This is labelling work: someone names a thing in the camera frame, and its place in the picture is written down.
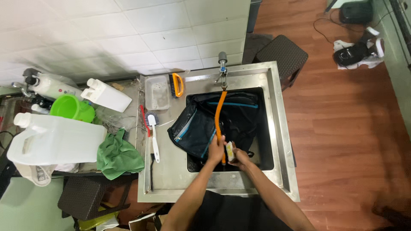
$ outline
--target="trash bin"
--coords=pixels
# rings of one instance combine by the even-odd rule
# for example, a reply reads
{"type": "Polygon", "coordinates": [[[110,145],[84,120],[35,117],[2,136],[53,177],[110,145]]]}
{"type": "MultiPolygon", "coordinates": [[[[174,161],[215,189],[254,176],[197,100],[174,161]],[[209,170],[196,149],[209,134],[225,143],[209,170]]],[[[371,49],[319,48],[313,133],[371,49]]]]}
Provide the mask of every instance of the trash bin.
{"type": "Polygon", "coordinates": [[[252,33],[254,31],[254,26],[256,25],[258,9],[263,0],[251,0],[250,12],[248,14],[248,24],[247,33],[252,33]]]}

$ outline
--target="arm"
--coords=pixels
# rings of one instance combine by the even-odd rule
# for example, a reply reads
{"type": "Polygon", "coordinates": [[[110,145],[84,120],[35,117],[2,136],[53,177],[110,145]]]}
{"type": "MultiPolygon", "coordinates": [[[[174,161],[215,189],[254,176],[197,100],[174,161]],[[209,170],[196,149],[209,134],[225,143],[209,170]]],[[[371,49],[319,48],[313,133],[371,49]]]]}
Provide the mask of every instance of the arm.
{"type": "Polygon", "coordinates": [[[217,143],[217,137],[211,141],[208,147],[208,159],[204,167],[196,176],[190,186],[184,191],[177,202],[170,209],[162,230],[180,231],[187,230],[191,224],[194,215],[203,203],[204,194],[206,193],[208,179],[224,155],[225,136],[217,143]]]}
{"type": "Polygon", "coordinates": [[[287,224],[291,229],[315,230],[305,214],[279,187],[271,182],[266,175],[250,161],[247,153],[235,148],[234,153],[238,162],[229,163],[238,166],[254,183],[261,198],[271,212],[287,224]]]}

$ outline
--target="clear plastic tub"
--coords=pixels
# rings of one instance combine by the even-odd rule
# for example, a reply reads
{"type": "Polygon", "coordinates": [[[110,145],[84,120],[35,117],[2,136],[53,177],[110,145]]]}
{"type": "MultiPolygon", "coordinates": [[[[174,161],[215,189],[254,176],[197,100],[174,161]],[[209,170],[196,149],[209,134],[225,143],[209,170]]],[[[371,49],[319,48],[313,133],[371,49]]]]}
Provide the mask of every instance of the clear plastic tub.
{"type": "Polygon", "coordinates": [[[145,108],[166,110],[170,107],[170,86],[166,76],[149,77],[145,80],[145,108]]]}

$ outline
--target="red brush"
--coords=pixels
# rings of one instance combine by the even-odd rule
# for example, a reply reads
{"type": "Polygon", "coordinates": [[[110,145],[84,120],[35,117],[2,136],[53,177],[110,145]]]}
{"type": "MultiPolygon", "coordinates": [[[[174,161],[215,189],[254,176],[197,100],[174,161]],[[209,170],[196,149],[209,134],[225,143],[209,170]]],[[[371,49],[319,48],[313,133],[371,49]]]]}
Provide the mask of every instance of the red brush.
{"type": "Polygon", "coordinates": [[[140,105],[140,109],[141,109],[141,113],[143,114],[144,125],[147,128],[147,137],[150,137],[150,128],[148,128],[147,123],[145,122],[144,107],[140,105]]]}

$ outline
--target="brown floor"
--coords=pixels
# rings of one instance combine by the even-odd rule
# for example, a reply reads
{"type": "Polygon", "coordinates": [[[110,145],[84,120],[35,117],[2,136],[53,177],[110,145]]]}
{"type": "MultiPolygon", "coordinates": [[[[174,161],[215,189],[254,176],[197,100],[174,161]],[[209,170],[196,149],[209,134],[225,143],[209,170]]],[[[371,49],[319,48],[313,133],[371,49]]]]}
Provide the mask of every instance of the brown floor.
{"type": "MultiPolygon", "coordinates": [[[[408,195],[409,136],[384,64],[337,69],[332,44],[313,28],[329,17],[325,7],[326,0],[264,0],[254,33],[286,35],[309,55],[283,92],[298,205],[318,230],[371,230],[387,225],[371,213],[378,195],[408,195]]],[[[330,41],[362,35],[325,20],[316,27],[330,41]]]]}

